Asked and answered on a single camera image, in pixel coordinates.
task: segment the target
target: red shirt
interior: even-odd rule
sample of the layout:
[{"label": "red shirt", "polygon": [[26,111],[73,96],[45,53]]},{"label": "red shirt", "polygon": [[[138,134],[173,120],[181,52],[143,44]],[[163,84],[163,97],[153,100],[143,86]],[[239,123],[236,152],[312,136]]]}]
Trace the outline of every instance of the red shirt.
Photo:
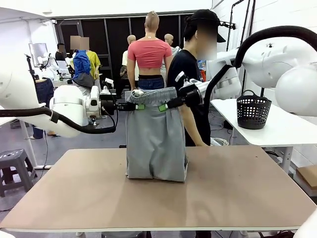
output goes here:
[{"label": "red shirt", "polygon": [[139,68],[160,68],[162,60],[172,55],[168,43],[162,40],[135,41],[128,48],[128,59],[136,61]]}]

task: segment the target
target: black cap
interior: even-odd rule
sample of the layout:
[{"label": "black cap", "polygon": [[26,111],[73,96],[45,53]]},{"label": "black cap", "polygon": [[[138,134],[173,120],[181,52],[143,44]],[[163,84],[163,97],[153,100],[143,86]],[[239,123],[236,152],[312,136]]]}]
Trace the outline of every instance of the black cap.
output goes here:
[{"label": "black cap", "polygon": [[215,30],[217,32],[217,42],[226,42],[226,40],[218,33],[220,20],[217,17],[217,14],[213,11],[210,11],[209,9],[201,9],[195,11],[194,14],[187,19],[187,24],[196,26],[204,25],[205,27],[208,27],[213,31]]}]

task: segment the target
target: plastic laundry basket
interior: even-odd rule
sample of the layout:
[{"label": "plastic laundry basket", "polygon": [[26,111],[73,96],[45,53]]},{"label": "plastic laundry basket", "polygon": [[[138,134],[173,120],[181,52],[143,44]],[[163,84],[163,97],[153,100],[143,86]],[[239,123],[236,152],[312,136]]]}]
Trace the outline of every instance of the plastic laundry basket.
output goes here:
[{"label": "plastic laundry basket", "polygon": [[256,130],[265,126],[272,101],[257,96],[252,90],[246,90],[237,99],[237,116],[240,127]]}]

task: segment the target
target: tiled floor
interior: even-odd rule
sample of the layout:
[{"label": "tiled floor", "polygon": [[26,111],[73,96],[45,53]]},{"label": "tiled floor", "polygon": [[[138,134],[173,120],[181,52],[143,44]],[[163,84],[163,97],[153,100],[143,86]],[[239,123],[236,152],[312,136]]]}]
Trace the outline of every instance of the tiled floor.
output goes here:
[{"label": "tiled floor", "polygon": [[[217,111],[210,113],[211,135],[229,141],[232,131],[222,128],[223,118]],[[100,126],[110,125],[110,120],[103,121]],[[28,128],[29,135],[32,135],[32,128]],[[125,112],[120,112],[117,131],[113,134],[89,135],[80,134],[75,138],[49,137],[47,164],[53,165],[69,149],[76,148],[118,148],[124,145],[125,141]],[[243,138],[237,138],[238,144],[246,144]],[[47,146],[45,139],[32,140],[32,146],[39,165],[43,165],[46,160]],[[21,129],[10,129],[8,124],[0,128],[0,151],[26,149],[26,143],[22,138]],[[23,196],[23,188],[14,189],[6,192],[5,198],[0,198],[0,210],[13,207]],[[0,220],[6,216],[7,212],[0,212]],[[17,238],[74,238],[75,233],[17,233],[10,232]],[[179,232],[153,232],[154,238],[178,238]],[[182,232],[183,238],[193,238],[195,233]],[[100,238],[100,233],[87,233],[86,238]],[[250,234],[250,238],[260,237],[257,233]],[[242,238],[239,232],[213,232],[212,238]]]}]

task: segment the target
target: black hair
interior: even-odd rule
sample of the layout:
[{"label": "black hair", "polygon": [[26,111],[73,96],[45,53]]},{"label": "black hair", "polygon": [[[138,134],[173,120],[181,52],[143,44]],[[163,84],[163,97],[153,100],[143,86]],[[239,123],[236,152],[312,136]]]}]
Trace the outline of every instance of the black hair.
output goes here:
[{"label": "black hair", "polygon": [[64,43],[58,43],[57,48],[59,48],[59,46],[64,46],[64,45],[65,45]]},{"label": "black hair", "polygon": [[186,23],[186,27],[184,30],[185,41],[190,41],[197,31],[197,25],[189,24],[190,20],[191,20],[190,16],[185,18],[185,23]]}]

